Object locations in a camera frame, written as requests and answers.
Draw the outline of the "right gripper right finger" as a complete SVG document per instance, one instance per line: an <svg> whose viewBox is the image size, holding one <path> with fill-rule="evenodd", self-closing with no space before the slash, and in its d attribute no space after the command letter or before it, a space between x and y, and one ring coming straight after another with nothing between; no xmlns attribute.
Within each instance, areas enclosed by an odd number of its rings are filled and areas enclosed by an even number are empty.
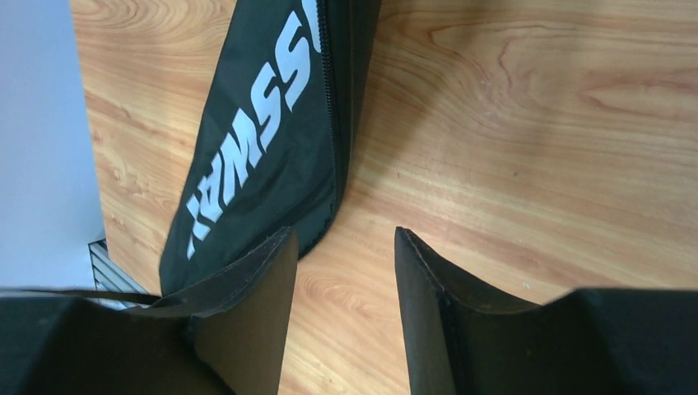
<svg viewBox="0 0 698 395"><path fill-rule="evenodd" d="M413 394L697 391L693 290L581 288L535 304L403 227L394 261Z"/></svg>

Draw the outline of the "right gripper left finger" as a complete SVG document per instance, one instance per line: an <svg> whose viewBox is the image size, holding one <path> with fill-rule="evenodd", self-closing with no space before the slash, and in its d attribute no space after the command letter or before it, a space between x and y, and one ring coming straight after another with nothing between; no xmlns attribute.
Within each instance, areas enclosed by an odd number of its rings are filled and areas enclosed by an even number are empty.
<svg viewBox="0 0 698 395"><path fill-rule="evenodd" d="M275 394L297 270L285 227L165 297L3 290L4 394Z"/></svg>

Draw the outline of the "black Crossway racket bag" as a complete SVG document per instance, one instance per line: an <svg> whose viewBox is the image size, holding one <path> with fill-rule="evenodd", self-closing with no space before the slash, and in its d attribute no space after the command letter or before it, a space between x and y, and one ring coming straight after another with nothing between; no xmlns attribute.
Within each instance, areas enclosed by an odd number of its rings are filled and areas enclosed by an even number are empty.
<svg viewBox="0 0 698 395"><path fill-rule="evenodd" d="M239 1L161 254L173 294L283 227L305 256L347 187L381 4Z"/></svg>

